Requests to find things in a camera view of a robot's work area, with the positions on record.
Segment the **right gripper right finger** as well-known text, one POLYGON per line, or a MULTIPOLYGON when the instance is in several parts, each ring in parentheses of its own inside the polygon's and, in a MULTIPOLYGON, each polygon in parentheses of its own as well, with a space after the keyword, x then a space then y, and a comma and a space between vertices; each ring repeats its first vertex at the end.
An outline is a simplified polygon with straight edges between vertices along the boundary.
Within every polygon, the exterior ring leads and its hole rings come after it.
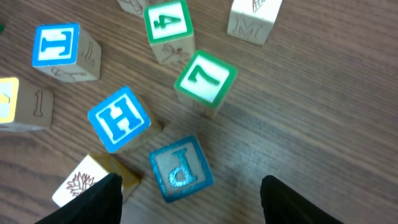
POLYGON ((267 224, 343 224, 273 175, 262 179, 260 195, 267 224))

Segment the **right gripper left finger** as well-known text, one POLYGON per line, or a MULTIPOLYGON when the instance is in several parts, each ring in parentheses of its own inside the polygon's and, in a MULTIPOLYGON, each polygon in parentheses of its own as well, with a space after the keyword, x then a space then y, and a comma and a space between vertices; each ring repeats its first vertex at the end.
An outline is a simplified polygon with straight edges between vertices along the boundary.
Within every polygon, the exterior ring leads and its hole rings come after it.
POLYGON ((122 177, 110 173, 36 224, 120 224, 122 177))

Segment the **pineapple picture block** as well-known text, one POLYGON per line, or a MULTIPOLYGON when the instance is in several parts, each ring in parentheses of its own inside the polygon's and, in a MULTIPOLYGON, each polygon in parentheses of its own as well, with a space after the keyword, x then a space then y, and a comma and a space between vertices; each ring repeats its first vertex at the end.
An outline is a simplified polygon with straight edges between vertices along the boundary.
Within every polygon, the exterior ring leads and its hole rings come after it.
POLYGON ((110 154, 87 154, 55 191, 52 200, 62 207, 112 172, 123 179, 121 192, 123 201, 126 201, 140 180, 110 154))

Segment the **blue letter P block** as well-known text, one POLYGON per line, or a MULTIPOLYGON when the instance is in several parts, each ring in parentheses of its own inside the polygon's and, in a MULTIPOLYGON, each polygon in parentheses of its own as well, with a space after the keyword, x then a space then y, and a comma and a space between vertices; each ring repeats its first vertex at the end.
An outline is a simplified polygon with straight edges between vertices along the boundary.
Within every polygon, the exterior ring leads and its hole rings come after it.
POLYGON ((163 199, 172 203, 214 184, 201 144, 192 134, 149 153, 163 199))

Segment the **blue letter H block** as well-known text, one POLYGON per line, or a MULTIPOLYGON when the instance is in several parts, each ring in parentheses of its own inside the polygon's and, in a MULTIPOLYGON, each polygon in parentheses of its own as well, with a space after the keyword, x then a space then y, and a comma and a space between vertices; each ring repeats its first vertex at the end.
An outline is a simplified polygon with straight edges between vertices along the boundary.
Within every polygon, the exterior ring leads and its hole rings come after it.
POLYGON ((128 86, 90 109, 88 120, 110 154, 128 152, 162 131, 149 107, 128 86))

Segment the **yellow block number 1 side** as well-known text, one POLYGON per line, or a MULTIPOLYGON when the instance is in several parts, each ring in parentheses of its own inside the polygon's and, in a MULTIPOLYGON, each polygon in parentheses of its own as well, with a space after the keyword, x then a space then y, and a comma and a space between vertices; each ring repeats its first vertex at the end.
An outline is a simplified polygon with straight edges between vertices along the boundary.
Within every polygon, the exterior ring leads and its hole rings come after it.
POLYGON ((54 95, 17 77, 1 78, 1 131, 48 129, 52 124, 54 95))

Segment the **green number 7 block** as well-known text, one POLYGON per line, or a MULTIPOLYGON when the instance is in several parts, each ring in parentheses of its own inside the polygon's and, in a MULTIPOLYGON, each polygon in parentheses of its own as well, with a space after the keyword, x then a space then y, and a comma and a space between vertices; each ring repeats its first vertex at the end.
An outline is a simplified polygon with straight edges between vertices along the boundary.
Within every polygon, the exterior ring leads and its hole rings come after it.
POLYGON ((238 69, 197 50, 174 83, 177 97, 193 110, 214 118, 237 77, 238 69))

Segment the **blue letter T block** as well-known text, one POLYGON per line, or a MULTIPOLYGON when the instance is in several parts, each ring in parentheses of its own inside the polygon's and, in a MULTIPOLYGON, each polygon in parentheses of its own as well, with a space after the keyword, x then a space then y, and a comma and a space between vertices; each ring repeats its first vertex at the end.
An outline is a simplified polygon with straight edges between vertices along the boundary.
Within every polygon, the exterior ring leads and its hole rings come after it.
POLYGON ((77 22, 44 24, 35 30, 32 66, 67 83, 97 81, 102 48, 77 22))

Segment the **white block M side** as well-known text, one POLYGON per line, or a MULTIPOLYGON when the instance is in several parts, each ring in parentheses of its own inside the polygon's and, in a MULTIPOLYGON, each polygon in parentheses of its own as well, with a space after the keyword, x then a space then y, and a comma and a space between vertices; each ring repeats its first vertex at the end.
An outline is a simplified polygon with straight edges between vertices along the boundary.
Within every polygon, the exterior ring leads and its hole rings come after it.
POLYGON ((227 34, 264 45, 276 22, 282 0, 234 0, 227 34))

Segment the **green number 4 block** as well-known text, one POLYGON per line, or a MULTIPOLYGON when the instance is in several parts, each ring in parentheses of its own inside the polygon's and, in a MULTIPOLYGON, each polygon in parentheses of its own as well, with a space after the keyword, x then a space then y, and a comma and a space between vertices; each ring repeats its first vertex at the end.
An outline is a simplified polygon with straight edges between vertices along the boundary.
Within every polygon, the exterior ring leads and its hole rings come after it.
POLYGON ((196 51, 193 24, 185 0, 144 9, 148 43, 157 61, 168 65, 190 59, 196 51))

